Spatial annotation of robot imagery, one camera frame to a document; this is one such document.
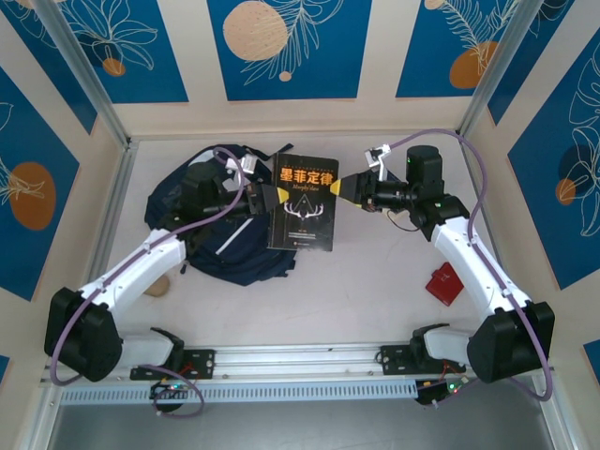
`backpack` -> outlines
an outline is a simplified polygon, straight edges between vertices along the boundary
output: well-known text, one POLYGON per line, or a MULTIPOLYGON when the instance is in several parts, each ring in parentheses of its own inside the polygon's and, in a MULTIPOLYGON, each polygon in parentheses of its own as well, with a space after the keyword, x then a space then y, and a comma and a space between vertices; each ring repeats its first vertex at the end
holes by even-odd
MULTIPOLYGON (((234 190, 233 178, 236 172, 228 171, 213 157, 213 149, 221 147, 230 150, 236 157, 252 154, 259 158, 254 174, 246 177, 251 182, 271 184, 271 171, 262 163, 270 157, 259 150, 235 144, 219 144, 206 147, 191 157, 154 189, 148 197, 144 221, 150 229, 156 228, 160 220, 168 214, 181 195, 180 183, 190 163, 207 161, 214 164, 218 176, 225 188, 234 190)), ((293 146, 287 144, 279 152, 285 152, 293 146)), ((255 281, 265 281, 272 277, 286 277, 288 270, 295 266, 294 250, 267 248, 270 214, 248 218, 222 218, 213 222, 203 231, 206 238, 194 254, 187 255, 192 267, 211 277, 224 279, 231 283, 247 286, 255 281)))

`white table surface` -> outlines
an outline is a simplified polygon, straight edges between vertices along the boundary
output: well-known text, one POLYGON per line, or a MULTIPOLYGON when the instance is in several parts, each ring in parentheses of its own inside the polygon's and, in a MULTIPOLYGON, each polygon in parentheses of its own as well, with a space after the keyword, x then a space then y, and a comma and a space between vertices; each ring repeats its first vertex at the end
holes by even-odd
MULTIPOLYGON (((364 150, 392 143, 390 134, 250 134, 202 139, 142 141, 127 189, 111 254, 111 266, 149 233, 143 222, 148 195, 174 168, 204 147, 243 143, 270 154, 286 143, 293 153, 337 158, 339 176, 367 168, 364 150)), ((416 143, 435 145, 443 157, 446 191, 473 208, 475 193, 458 143, 430 135, 394 150, 386 162, 400 178, 406 149, 416 143)), ((412 225, 404 217, 401 223, 412 225)), ((489 247, 480 217, 477 230, 489 247)), ((122 329, 162 327, 187 345, 284 345, 402 341, 412 331, 448 322, 467 329, 478 326, 463 291, 451 307, 425 290, 444 257, 420 232, 403 232, 383 215, 369 214, 337 202, 333 252, 299 251, 295 270, 286 278, 256 282, 246 288, 209 277, 189 267, 169 272, 172 286, 161 298, 143 296, 119 321, 122 329)))

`black book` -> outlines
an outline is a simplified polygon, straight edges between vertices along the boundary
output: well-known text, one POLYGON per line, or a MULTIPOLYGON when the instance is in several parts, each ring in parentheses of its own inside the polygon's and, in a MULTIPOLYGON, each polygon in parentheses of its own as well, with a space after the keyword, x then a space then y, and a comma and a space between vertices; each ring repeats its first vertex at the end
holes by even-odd
POLYGON ((338 166, 327 157, 276 154, 273 184, 290 198, 271 214, 270 248, 333 249, 336 196, 329 188, 338 166))

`red box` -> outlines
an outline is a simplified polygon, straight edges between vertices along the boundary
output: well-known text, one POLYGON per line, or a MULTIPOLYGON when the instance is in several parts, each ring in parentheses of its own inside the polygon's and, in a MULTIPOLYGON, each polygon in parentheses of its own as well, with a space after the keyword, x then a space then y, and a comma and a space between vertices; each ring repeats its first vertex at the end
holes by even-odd
POLYGON ((464 286, 450 262, 445 262, 442 267, 431 274, 431 281, 425 287, 447 307, 452 305, 462 288, 464 286))

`book cover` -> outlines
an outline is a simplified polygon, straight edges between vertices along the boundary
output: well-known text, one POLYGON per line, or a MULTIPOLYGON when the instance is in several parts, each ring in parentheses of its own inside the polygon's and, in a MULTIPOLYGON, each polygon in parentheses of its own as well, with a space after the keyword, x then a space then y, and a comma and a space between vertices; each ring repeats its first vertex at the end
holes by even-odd
POLYGON ((336 196, 329 187, 338 179, 338 166, 327 157, 276 154, 273 184, 290 198, 271 215, 270 248, 333 249, 336 196))

